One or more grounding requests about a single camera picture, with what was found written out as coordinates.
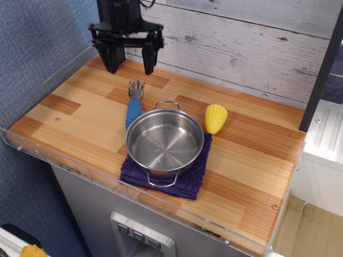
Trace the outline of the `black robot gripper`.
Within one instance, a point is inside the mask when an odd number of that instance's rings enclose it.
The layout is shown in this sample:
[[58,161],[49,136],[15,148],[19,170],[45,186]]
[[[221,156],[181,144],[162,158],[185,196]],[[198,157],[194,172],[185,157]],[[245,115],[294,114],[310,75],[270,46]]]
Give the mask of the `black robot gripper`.
[[154,3],[97,1],[100,22],[90,24],[88,29],[108,72],[116,73],[126,60],[124,47],[143,47],[145,74],[153,73],[158,49],[164,47],[163,26],[145,21],[141,16],[141,7],[149,8]]

